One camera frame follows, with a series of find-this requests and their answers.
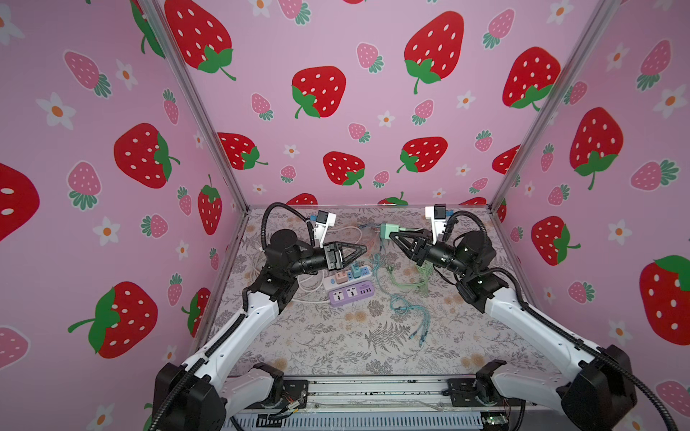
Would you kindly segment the pink charger plug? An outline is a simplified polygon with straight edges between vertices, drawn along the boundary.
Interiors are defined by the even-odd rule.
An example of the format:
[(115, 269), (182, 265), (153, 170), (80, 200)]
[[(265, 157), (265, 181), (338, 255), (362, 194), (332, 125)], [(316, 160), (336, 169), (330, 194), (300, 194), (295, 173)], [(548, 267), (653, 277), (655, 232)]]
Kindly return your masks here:
[(335, 281), (335, 283), (336, 283), (337, 285), (344, 284), (344, 283), (346, 283), (348, 280), (349, 280), (349, 276), (348, 276), (348, 274), (347, 274), (345, 271), (338, 272), (338, 273), (334, 276), (334, 281)]

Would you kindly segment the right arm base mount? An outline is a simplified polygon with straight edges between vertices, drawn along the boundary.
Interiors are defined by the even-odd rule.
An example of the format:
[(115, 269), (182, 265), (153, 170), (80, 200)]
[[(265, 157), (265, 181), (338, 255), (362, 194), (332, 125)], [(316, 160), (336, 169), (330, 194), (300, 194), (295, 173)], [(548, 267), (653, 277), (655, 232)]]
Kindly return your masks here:
[(517, 407), (521, 400), (503, 397), (491, 381), (495, 372), (506, 364), (504, 360), (492, 360), (475, 375), (450, 378), (441, 394), (449, 397), (454, 407)]

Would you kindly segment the blue-grey charger plug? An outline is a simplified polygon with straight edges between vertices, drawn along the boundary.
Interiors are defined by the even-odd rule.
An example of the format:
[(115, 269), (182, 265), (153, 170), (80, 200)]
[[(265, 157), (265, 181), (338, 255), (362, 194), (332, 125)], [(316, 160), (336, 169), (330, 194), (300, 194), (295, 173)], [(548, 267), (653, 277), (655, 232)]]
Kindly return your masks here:
[(351, 272), (354, 278), (360, 278), (362, 276), (362, 269), (357, 262), (351, 264)]

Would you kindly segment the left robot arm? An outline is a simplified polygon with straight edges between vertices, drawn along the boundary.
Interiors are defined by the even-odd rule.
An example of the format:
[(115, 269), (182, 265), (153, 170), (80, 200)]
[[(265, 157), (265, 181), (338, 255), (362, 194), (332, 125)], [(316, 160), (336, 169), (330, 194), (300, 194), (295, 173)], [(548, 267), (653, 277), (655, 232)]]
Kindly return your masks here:
[(264, 266), (243, 289), (231, 321), (181, 365), (159, 371), (150, 429), (219, 430), (253, 404), (280, 401), (284, 373), (278, 368), (260, 363), (245, 375), (230, 373), (292, 301), (299, 276), (346, 269), (367, 252), (363, 244), (325, 242), (335, 219), (326, 211), (306, 217), (280, 202), (267, 207), (260, 229)]

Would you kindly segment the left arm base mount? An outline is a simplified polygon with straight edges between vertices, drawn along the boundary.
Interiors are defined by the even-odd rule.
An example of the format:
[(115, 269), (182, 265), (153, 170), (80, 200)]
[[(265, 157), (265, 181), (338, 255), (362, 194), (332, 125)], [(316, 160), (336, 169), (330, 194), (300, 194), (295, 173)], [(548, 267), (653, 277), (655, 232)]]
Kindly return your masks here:
[(294, 402), (296, 408), (307, 405), (309, 380), (285, 377), (283, 371), (266, 363), (258, 363), (251, 368), (252, 372), (259, 370), (273, 379), (271, 390), (266, 398), (249, 404), (245, 409), (288, 409)]

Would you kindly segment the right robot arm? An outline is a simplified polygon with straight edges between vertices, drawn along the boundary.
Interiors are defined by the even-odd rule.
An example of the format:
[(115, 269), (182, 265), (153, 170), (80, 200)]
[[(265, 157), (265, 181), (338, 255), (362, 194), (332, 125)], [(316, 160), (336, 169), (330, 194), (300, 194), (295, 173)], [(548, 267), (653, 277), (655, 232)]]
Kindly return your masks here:
[(449, 214), (437, 205), (426, 209), (426, 217), (431, 229), (383, 224), (381, 235), (418, 266), (429, 263), (437, 271), (452, 273), (450, 282), (466, 303), (512, 328), (561, 373), (529, 374), (503, 360), (493, 361), (475, 377), (482, 402), (524, 400), (564, 414), (580, 430), (612, 430), (642, 393), (666, 428), (677, 429), (661, 399), (634, 375), (623, 350), (601, 348), (567, 330), (524, 299), (510, 272), (492, 267), (496, 252), (477, 215), (465, 210)]

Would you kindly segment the green charger plug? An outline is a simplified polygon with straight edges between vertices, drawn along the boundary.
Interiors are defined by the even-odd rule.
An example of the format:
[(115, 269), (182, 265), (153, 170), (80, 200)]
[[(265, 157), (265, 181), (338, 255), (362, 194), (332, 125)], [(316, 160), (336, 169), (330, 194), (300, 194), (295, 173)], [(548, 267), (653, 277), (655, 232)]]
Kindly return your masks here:
[(400, 226), (398, 224), (382, 223), (380, 225), (380, 238), (382, 241), (389, 240), (391, 233), (397, 233), (400, 231)]

